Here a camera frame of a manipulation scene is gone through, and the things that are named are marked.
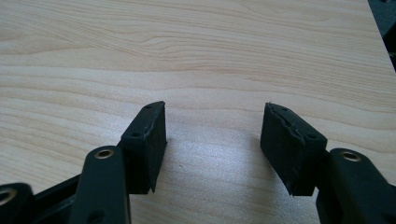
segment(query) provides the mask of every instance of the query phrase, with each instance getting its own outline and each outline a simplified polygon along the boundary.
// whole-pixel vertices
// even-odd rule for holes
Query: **screw hole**
[[[312,134],[312,133],[309,133],[309,134],[307,134],[306,135],[308,138],[310,138],[310,139],[316,139],[317,137],[314,135],[314,134]]]
[[[105,212],[103,210],[96,210],[90,213],[87,218],[89,224],[99,224],[105,220]]]
[[[102,160],[102,159],[106,159],[106,158],[111,157],[113,154],[114,154],[114,150],[113,149],[103,149],[103,150],[100,150],[100,151],[96,152],[95,157],[97,159]]]
[[[132,133],[132,137],[140,137],[140,133]]]
[[[0,190],[0,206],[10,202],[17,195],[15,189],[2,189]]]
[[[341,156],[348,161],[360,161],[361,157],[352,152],[343,151]]]

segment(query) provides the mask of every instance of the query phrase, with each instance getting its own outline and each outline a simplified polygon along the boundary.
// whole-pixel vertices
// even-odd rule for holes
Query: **wooden table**
[[[396,75],[366,0],[2,0],[0,85],[0,184],[35,192],[166,102],[135,223],[318,223],[262,155],[270,101],[396,183]]]

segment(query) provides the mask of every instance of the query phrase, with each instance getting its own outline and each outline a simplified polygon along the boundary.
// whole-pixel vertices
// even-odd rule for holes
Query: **light wood surface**
[[[270,101],[396,183],[396,75],[365,0],[0,1],[0,185],[79,174],[159,100],[169,143],[135,223],[318,223],[262,155]]]

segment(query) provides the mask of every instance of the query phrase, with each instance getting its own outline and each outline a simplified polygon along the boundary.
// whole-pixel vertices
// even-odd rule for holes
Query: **black plastic part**
[[[79,175],[35,195],[33,224],[65,224],[75,200]]]
[[[29,185],[7,184],[0,187],[2,224],[25,224],[33,218],[33,192]]]
[[[342,223],[396,223],[395,190],[367,157],[336,148],[326,169],[328,176],[323,178],[332,182],[343,210]]]
[[[99,147],[85,159],[68,223],[131,222],[123,152]]]
[[[125,152],[128,192],[155,191],[166,147],[165,102],[143,107],[121,137]]]
[[[262,152],[289,194],[313,194],[319,161],[328,154],[326,145],[327,138],[290,109],[265,104]]]

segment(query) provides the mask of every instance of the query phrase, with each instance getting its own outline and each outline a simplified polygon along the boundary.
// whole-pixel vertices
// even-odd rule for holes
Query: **rubber jaw pad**
[[[328,153],[326,144],[325,136],[288,108],[265,104],[262,152],[289,194],[313,194],[318,163]]]
[[[130,194],[155,191],[166,147],[165,102],[144,106],[121,137]]]

